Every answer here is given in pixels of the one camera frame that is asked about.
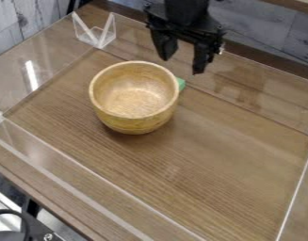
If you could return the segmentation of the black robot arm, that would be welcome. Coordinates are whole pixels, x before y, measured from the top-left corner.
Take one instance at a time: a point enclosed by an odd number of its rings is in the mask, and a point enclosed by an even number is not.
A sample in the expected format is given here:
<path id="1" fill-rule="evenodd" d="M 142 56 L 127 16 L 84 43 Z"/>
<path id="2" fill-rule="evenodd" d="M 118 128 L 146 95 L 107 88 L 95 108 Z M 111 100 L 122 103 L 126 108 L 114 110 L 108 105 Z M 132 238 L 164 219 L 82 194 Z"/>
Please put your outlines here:
<path id="1" fill-rule="evenodd" d="M 162 60 L 168 61 L 179 49 L 178 40 L 194 46 L 192 74 L 200 74 L 222 54 L 223 25 L 210 15 L 210 0 L 164 0 L 147 3 L 146 27 Z"/>

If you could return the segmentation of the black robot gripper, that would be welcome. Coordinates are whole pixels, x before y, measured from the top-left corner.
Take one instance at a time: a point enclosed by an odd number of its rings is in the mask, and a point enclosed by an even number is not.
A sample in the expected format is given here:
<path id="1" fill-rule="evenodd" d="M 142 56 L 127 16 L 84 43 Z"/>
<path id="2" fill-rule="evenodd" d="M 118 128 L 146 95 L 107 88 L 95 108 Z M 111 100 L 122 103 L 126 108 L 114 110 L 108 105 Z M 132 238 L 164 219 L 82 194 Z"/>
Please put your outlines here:
<path id="1" fill-rule="evenodd" d="M 178 40 L 194 45 L 192 74 L 204 72 L 214 54 L 222 52 L 223 25 L 210 15 L 210 3 L 146 3 L 146 26 L 163 61 L 179 49 Z"/>

